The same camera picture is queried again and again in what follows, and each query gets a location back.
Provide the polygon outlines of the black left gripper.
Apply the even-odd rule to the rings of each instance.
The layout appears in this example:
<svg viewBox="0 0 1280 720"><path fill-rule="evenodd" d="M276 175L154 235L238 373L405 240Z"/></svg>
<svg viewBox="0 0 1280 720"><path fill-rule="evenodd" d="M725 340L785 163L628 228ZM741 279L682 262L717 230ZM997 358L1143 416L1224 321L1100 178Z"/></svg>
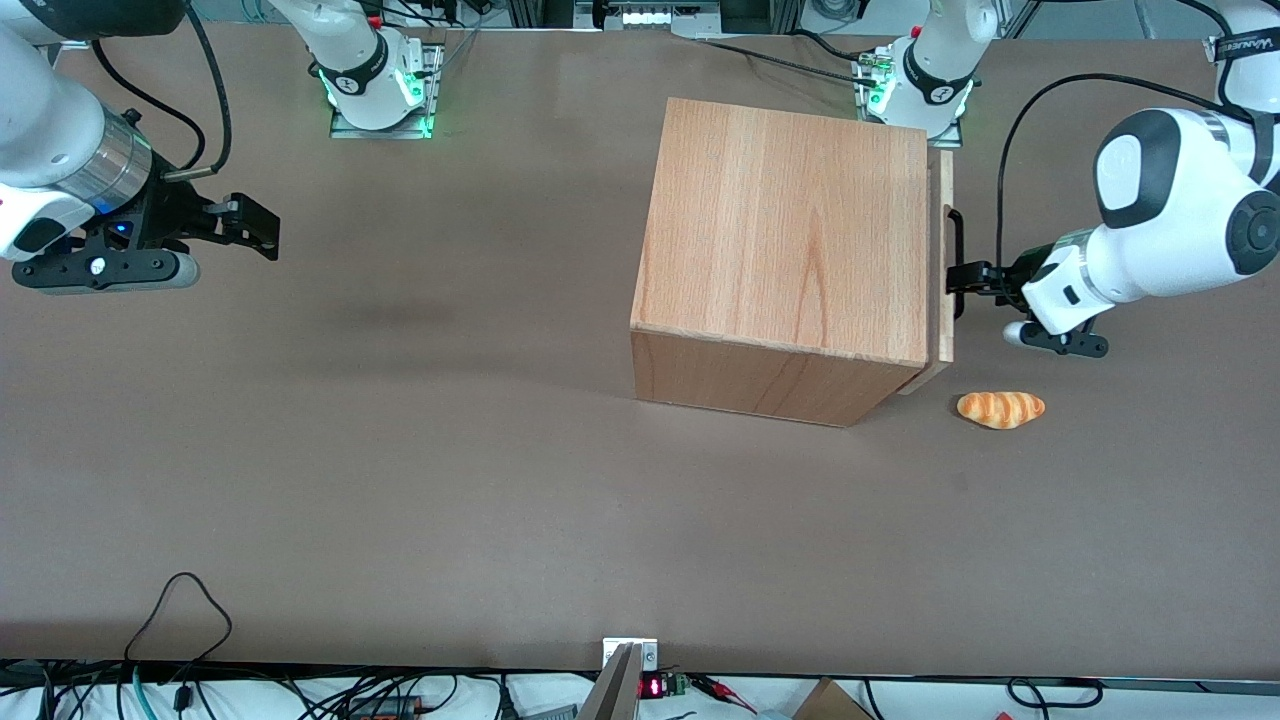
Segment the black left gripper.
<svg viewBox="0 0 1280 720"><path fill-rule="evenodd" d="M1028 249L1018 256L1011 266L1004 269L992 263L964 263L951 266L946 273L946 292L1000 296L1001 305L1029 309L1023 288L1034 279L1036 273L1044 265L1050 254L1051 249ZM998 282L1001 275L1002 286Z"/></svg>

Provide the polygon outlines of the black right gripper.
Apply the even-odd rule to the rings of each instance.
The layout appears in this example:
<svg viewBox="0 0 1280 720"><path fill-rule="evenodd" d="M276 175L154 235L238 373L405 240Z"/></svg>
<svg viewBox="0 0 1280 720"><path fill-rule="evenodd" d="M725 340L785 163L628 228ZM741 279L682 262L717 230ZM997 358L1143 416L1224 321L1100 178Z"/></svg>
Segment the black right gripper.
<svg viewBox="0 0 1280 720"><path fill-rule="evenodd" d="M216 219L220 231L216 233ZM76 249L91 238L114 249L169 249L188 252L186 240L210 240L247 247L274 263L279 259L279 217L246 193L212 202L187 181L151 179L125 205L92 218L76 236Z"/></svg>

